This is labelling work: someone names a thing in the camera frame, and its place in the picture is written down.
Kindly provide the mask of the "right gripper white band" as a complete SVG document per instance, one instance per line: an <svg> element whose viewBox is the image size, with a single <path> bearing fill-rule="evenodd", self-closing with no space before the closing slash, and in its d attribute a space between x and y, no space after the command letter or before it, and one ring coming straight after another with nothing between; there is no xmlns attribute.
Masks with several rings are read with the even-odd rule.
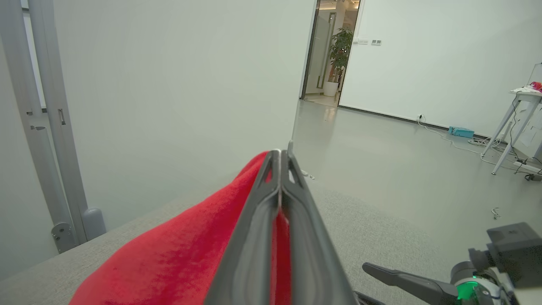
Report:
<svg viewBox="0 0 542 305"><path fill-rule="evenodd" d="M387 286L396 286L429 305L517 305L517 298L506 278L493 269L478 272L471 262L460 262L451 269L451 284L364 263L362 269ZM359 305L385 305L358 291Z"/></svg>

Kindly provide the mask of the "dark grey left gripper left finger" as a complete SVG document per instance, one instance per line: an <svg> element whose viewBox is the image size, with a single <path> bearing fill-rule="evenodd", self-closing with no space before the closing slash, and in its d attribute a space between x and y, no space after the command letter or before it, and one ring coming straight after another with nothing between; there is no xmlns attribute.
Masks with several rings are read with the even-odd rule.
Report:
<svg viewBox="0 0 542 305"><path fill-rule="evenodd" d="M280 151L269 151L205 298L206 305L269 305Z"/></svg>

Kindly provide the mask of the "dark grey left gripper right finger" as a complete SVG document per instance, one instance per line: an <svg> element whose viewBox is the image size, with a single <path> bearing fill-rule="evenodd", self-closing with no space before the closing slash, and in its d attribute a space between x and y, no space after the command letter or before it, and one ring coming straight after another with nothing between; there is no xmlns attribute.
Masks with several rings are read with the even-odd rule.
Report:
<svg viewBox="0 0 542 305"><path fill-rule="evenodd" d="M290 223L291 297L294 305L356 305L308 184L293 154L281 153L282 201Z"/></svg>

